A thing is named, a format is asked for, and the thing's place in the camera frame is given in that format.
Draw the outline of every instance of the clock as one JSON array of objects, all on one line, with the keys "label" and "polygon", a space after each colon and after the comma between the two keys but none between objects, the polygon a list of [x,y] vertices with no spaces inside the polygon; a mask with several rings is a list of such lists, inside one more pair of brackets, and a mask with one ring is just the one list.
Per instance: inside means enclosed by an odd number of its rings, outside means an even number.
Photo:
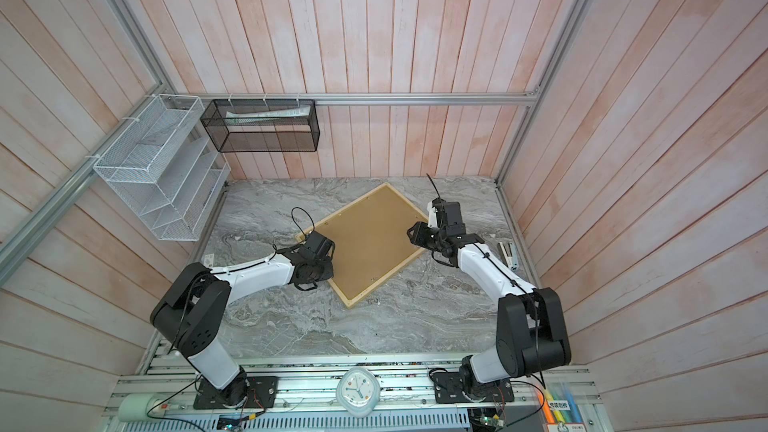
[{"label": "clock", "polygon": [[355,417],[365,417],[379,403],[381,387],[376,377],[362,367],[351,368],[336,387],[336,400]]}]

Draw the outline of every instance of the marble surface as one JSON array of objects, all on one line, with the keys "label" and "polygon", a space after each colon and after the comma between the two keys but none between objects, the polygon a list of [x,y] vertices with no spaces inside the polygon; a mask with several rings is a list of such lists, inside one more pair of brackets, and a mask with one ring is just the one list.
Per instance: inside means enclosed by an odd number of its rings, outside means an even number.
[{"label": "marble surface", "polygon": [[[292,207],[321,220],[383,182],[421,208],[435,197],[428,179],[418,177],[233,182],[205,254],[215,254],[215,265],[271,254],[273,242],[295,243]],[[512,239],[493,180],[437,178],[436,185],[445,200],[462,204],[467,231],[492,250]],[[309,225],[301,212],[296,218]],[[476,352],[493,345],[495,322],[496,303],[469,276],[426,252],[351,309],[327,283],[312,292],[287,285],[244,297],[226,310],[220,338],[236,358]]]}]

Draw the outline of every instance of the wooden wall panel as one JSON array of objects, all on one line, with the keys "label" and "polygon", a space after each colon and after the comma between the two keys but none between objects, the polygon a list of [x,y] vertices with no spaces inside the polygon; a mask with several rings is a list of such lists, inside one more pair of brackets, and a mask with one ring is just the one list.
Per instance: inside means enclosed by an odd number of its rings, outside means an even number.
[{"label": "wooden wall panel", "polygon": [[[0,0],[0,37],[3,241],[156,81],[108,0]],[[0,291],[4,426],[95,426],[184,247],[154,239],[102,182],[86,191]]]},{"label": "wooden wall panel", "polygon": [[[574,0],[128,1],[178,90],[291,93],[524,92]],[[332,107],[322,152],[229,159],[238,178],[490,176],[517,111]]]},{"label": "wooden wall panel", "polygon": [[503,184],[616,430],[768,417],[767,50],[768,0],[594,0]]}]

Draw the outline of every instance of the white mesh shelf organizer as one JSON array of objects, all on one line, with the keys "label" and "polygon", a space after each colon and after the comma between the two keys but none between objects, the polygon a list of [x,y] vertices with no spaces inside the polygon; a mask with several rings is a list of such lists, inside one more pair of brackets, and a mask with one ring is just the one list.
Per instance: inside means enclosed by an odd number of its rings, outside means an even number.
[{"label": "white mesh shelf organizer", "polygon": [[199,97],[155,97],[94,166],[162,240],[196,241],[229,175],[207,137],[187,139],[202,112]]}]

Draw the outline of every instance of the small sticker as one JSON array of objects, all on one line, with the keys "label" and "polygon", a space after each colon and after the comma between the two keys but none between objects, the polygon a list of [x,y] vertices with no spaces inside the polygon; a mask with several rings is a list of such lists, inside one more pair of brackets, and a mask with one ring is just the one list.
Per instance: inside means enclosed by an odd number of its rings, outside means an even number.
[{"label": "small sticker", "polygon": [[567,400],[547,400],[547,405],[552,410],[570,410],[571,406],[568,405]]},{"label": "small sticker", "polygon": [[587,432],[584,424],[548,424],[547,432]]}]

